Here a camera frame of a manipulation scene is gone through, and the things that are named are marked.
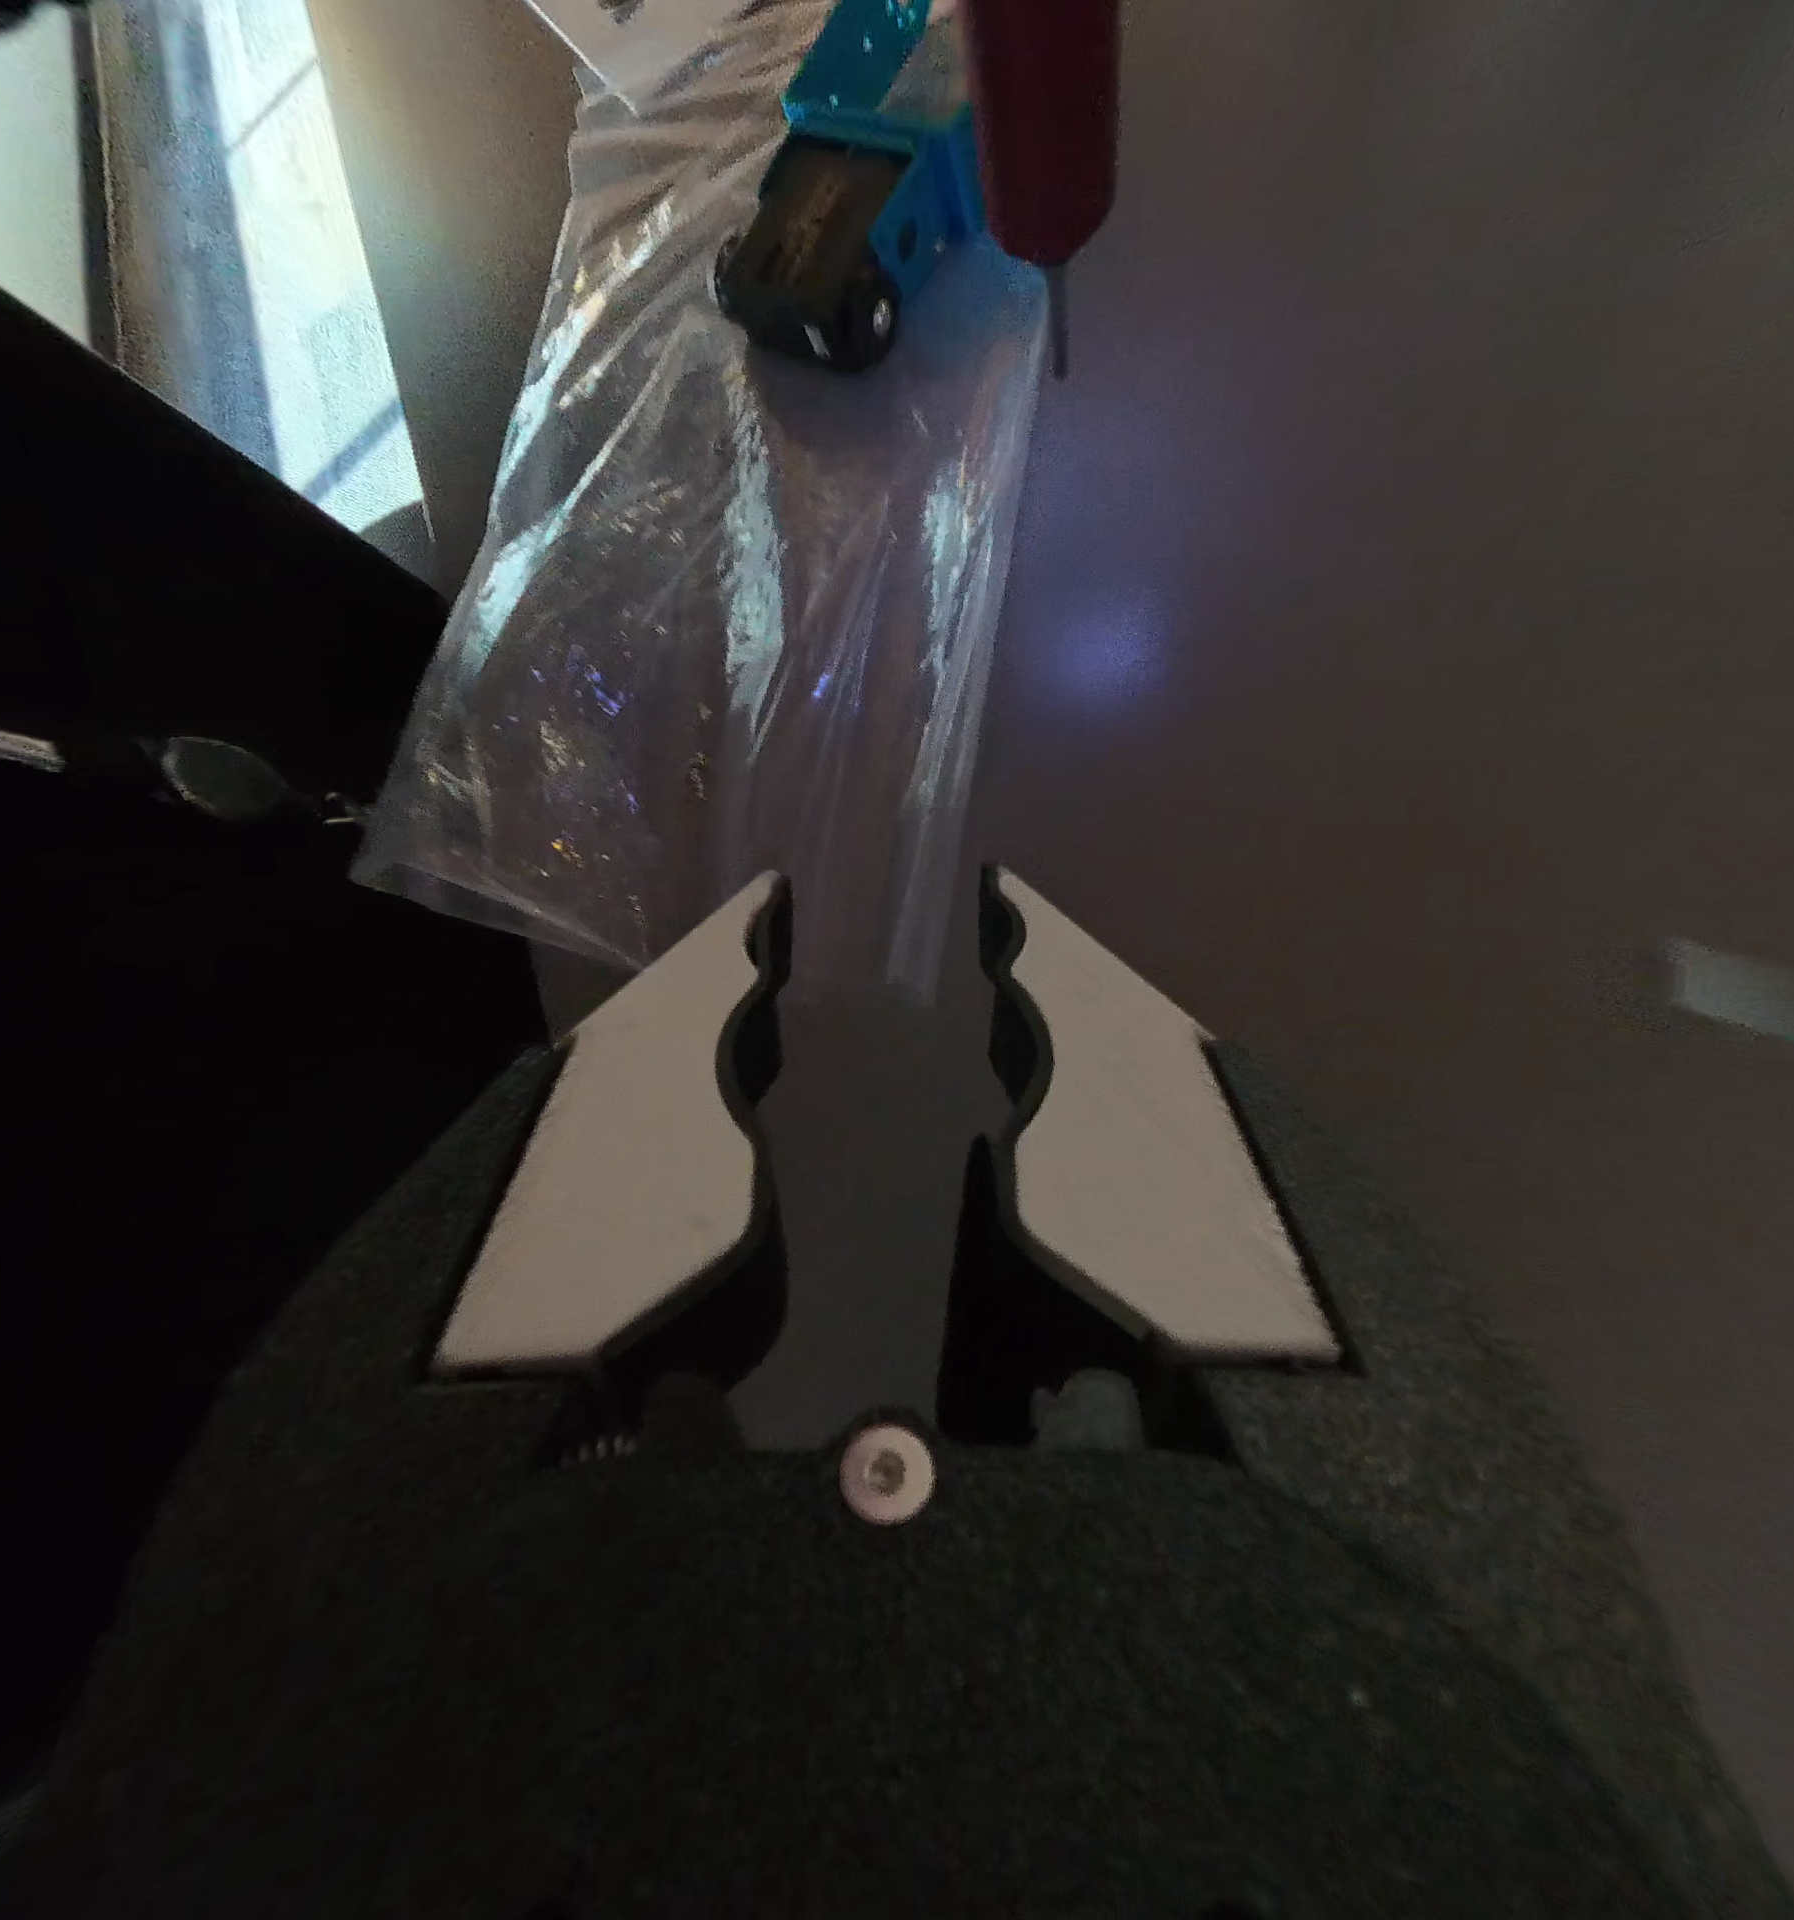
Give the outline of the blue servo bracket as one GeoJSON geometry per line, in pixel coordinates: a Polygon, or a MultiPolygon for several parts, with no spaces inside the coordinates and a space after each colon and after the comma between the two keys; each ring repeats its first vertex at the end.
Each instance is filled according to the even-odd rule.
{"type": "Polygon", "coordinates": [[[870,371],[905,305],[956,242],[985,226],[974,114],[904,94],[928,6],[837,1],[781,94],[774,145],[745,226],[711,268],[720,316],[757,346],[870,371]]]}

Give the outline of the clear plastic bag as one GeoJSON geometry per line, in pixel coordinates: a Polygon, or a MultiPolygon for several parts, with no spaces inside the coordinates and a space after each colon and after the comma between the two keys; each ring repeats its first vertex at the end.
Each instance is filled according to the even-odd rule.
{"type": "Polygon", "coordinates": [[[644,103],[578,110],[483,537],[352,876],[638,970],[776,872],[797,989],[926,1001],[1048,302],[954,241],[872,371],[717,310],[826,12],[754,3],[644,103]]]}

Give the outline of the person's black clothing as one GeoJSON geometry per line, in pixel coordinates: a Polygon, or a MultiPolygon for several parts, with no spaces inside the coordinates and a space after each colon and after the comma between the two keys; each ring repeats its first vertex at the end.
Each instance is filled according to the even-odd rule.
{"type": "Polygon", "coordinates": [[[351,878],[447,623],[0,291],[0,1847],[163,1485],[285,1297],[544,1035],[526,950],[351,878]],[[292,787],[230,824],[172,736],[292,787]]]}

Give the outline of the red electric screwdriver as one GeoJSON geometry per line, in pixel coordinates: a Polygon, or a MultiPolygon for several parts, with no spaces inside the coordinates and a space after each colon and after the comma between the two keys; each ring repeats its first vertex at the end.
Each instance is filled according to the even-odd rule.
{"type": "Polygon", "coordinates": [[[964,1],[967,70],[992,239],[1048,289],[1051,371],[1071,366],[1071,259],[1115,199],[1118,1],[964,1]]]}

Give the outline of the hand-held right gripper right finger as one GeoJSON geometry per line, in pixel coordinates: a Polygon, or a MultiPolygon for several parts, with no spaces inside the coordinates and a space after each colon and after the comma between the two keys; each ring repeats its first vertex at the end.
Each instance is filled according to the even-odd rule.
{"type": "Polygon", "coordinates": [[[1212,1033],[1027,876],[978,876],[1001,1233],[1191,1364],[1337,1369],[1343,1334],[1212,1033]]]}

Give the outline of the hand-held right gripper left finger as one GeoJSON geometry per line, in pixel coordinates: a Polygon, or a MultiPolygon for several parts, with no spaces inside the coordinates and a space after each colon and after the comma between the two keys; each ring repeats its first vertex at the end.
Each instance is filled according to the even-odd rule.
{"type": "Polygon", "coordinates": [[[768,1210],[740,1035],[791,906],[761,872],[574,1027],[432,1351],[438,1379],[598,1377],[704,1298],[768,1210]]]}

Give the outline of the round badge reel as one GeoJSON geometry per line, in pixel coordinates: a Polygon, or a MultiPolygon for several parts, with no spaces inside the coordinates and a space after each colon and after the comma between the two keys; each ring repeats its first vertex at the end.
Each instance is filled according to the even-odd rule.
{"type": "Polygon", "coordinates": [[[199,736],[172,736],[158,753],[165,789],[190,810],[230,824],[268,821],[290,803],[292,787],[256,753],[199,736]]]}

